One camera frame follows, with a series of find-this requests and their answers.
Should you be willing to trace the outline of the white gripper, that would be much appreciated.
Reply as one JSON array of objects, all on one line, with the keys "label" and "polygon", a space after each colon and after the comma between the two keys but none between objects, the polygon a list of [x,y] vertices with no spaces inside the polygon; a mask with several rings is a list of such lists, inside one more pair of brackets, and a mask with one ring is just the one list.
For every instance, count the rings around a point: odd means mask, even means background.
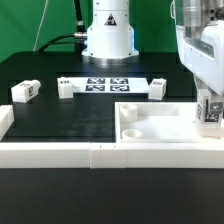
[{"label": "white gripper", "polygon": [[[185,28],[176,26],[181,63],[220,96],[224,96],[224,24],[206,26],[200,39],[187,39]],[[209,104],[209,113],[220,115],[221,101]]]}]

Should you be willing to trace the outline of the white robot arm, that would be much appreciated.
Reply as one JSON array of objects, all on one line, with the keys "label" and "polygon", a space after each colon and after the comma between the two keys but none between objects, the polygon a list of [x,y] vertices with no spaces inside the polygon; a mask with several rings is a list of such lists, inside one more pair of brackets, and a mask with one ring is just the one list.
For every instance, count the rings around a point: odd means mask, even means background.
[{"label": "white robot arm", "polygon": [[[224,0],[172,0],[170,15],[181,63],[194,74],[197,88],[208,90],[202,108],[211,115],[224,113]],[[83,59],[108,64],[138,55],[129,0],[93,0]]]}]

